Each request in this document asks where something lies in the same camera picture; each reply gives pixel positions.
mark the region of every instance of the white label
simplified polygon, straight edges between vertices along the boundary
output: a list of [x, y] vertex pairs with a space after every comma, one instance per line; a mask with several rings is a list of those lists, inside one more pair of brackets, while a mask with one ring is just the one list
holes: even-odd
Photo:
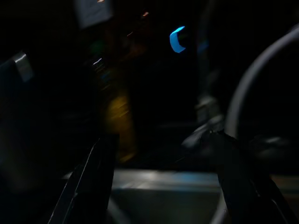
[[112, 17], [110, 0], [75, 0], [75, 10], [81, 29]]

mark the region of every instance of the blue light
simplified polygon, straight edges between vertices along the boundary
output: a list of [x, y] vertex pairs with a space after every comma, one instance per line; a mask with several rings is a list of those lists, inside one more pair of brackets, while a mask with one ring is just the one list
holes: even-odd
[[184, 29], [185, 26], [179, 27], [177, 28], [175, 31], [173, 31], [170, 36], [170, 45], [173, 49], [174, 52], [176, 53], [181, 53], [183, 50], [185, 50], [186, 48], [182, 47], [179, 42], [178, 42], [178, 34], [177, 32], [181, 31], [182, 29]]

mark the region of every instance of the glowing blue indicator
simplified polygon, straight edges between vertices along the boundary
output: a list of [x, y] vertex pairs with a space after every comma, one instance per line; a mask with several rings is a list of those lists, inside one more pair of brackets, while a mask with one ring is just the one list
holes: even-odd
[[173, 49], [174, 52], [181, 53], [183, 50], [186, 49], [186, 48], [182, 47], [179, 44], [179, 42], [178, 42], [178, 34], [177, 34], [177, 32], [181, 31], [184, 28], [185, 28], [185, 26], [177, 28], [169, 36], [170, 45], [171, 45], [171, 47], [172, 47], [172, 49]]

